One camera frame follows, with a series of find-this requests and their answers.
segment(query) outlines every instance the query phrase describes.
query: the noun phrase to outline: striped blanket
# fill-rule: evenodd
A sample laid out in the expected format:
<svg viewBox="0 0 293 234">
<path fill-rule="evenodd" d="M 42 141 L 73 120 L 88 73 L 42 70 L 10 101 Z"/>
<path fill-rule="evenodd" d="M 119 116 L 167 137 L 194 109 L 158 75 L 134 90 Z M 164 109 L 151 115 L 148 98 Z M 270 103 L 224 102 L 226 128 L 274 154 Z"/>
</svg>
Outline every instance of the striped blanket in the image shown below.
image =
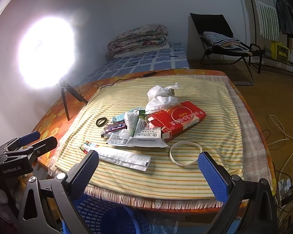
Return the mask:
<svg viewBox="0 0 293 234">
<path fill-rule="evenodd" d="M 199 143 L 203 150 L 208 151 L 230 174 L 242 177 L 244 146 L 241 127 L 225 83 L 181 76 L 139 78 L 98 90 L 79 113 L 70 130 L 62 137 L 55 167 L 67 172 L 75 163 L 80 162 L 85 154 L 79 146 L 87 140 L 109 146 L 106 145 L 106 139 L 100 136 L 102 128 L 96 126 L 98 118 L 110 119 L 133 107 L 145 106 L 148 102 L 146 93 L 151 87 L 167 86 L 176 82 L 180 85 L 180 89 L 175 91 L 179 101 L 191 101 L 202 108 L 207 116 L 201 123 L 183 131 L 166 143 L 170 147 L 178 141 Z M 116 192 L 113 194 L 114 198 L 123 196 L 120 194 L 160 200 L 214 198 L 197 164 L 187 168 L 176 166 L 168 156 L 168 148 L 120 147 L 120 149 L 151 156 L 148 169 L 139 172 L 100 161 L 90 181 L 92 185 L 92 188 L 88 188 L 90 194 L 95 195 L 98 191 L 95 187 L 100 187 Z M 173 156 L 177 162 L 187 163 L 198 156 L 198 150 L 185 145 L 174 150 Z"/>
<path fill-rule="evenodd" d="M 249 49 L 241 44 L 241 41 L 235 38 L 229 38 L 225 35 L 216 32 L 203 32 L 203 37 L 208 41 L 211 46 L 220 46 L 237 53 L 248 53 Z"/>
</svg>

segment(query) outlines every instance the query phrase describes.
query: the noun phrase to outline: red cigarette carton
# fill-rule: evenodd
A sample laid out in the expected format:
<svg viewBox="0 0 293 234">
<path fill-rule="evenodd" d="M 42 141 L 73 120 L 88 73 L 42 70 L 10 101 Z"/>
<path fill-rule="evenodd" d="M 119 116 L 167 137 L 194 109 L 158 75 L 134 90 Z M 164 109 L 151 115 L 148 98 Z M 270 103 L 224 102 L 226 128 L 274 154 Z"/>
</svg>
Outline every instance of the red cigarette carton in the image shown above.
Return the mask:
<svg viewBox="0 0 293 234">
<path fill-rule="evenodd" d="M 163 127 L 163 139 L 170 139 L 174 134 L 201 122 L 205 117 L 204 111 L 190 101 L 185 101 L 166 111 L 161 110 L 150 114 L 148 120 L 155 127 Z"/>
</svg>

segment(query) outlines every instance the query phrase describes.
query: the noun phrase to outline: plastic basket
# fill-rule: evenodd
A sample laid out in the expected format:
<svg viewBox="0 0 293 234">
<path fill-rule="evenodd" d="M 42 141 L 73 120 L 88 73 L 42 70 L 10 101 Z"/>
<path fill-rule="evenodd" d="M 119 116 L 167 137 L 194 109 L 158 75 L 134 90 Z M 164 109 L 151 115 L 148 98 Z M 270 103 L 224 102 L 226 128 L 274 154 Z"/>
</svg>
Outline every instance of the plastic basket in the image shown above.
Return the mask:
<svg viewBox="0 0 293 234">
<path fill-rule="evenodd" d="M 78 213 L 94 234 L 149 234 L 151 227 L 139 213 L 121 204 L 83 194 L 73 202 Z M 70 234 L 63 223 L 64 234 Z"/>
</svg>

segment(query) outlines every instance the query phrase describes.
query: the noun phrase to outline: white plastic bag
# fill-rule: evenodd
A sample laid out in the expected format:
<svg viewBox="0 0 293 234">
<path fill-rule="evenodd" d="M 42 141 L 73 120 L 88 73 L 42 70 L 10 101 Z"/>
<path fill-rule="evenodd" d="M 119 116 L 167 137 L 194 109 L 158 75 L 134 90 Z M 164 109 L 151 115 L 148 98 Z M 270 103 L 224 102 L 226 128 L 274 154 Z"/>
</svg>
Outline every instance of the white plastic bag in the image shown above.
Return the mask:
<svg viewBox="0 0 293 234">
<path fill-rule="evenodd" d="M 119 137 L 125 140 L 128 140 L 133 133 L 135 132 L 137 123 L 138 123 L 138 112 L 139 110 L 134 110 L 131 112 L 126 112 L 124 114 L 124 121 L 127 126 L 126 129 L 122 129 L 119 132 Z"/>
<path fill-rule="evenodd" d="M 157 85 L 154 86 L 153 88 L 151 88 L 148 93 L 147 96 L 149 98 L 149 101 L 156 98 L 157 96 L 161 96 L 161 97 L 169 97 L 169 96 L 175 96 L 174 93 L 174 89 L 178 89 L 179 88 L 179 84 L 175 83 L 174 85 L 169 85 L 165 88 Z"/>
<path fill-rule="evenodd" d="M 157 96 L 146 105 L 146 114 L 151 114 L 159 110 L 168 109 L 170 106 L 178 104 L 176 97 L 161 97 Z"/>
</svg>

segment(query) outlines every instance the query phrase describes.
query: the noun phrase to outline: rubber band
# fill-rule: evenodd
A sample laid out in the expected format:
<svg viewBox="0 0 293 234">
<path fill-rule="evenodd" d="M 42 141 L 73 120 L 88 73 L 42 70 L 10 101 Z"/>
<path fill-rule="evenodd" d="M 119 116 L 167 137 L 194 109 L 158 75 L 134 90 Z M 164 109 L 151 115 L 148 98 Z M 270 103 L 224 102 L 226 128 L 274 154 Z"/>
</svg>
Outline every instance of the rubber band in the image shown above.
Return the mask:
<svg viewBox="0 0 293 234">
<path fill-rule="evenodd" d="M 191 165 L 191 164 L 194 164 L 194 163 L 198 160 L 198 158 L 199 158 L 199 157 L 197 157 L 197 158 L 196 158 L 195 160 L 193 160 L 192 162 L 190 162 L 190 163 L 186 163 L 186 164 L 180 164 L 180 163 L 177 163 L 177 162 L 174 160 L 174 158 L 172 157 L 172 150 L 173 150 L 174 148 L 176 148 L 177 146 L 179 146 L 179 145 L 184 145 L 184 144 L 192 145 L 192 146 L 196 146 L 196 147 L 198 147 L 198 148 L 200 149 L 200 151 L 201 151 L 200 153 L 203 152 L 203 149 L 202 149 L 201 145 L 198 145 L 198 144 L 196 144 L 196 143 L 192 143 L 192 142 L 188 142 L 188 141 L 180 141 L 180 142 L 175 143 L 173 146 L 171 146 L 171 148 L 170 148 L 170 150 L 169 150 L 169 157 L 170 157 L 171 161 L 172 161 L 175 165 L 177 165 L 177 166 L 179 166 L 179 167 L 187 167 L 187 166 L 189 166 L 189 165 Z"/>
<path fill-rule="evenodd" d="M 106 117 L 102 117 L 97 119 L 96 121 L 96 125 L 100 128 L 103 127 L 105 124 L 107 124 L 107 118 Z"/>
</svg>

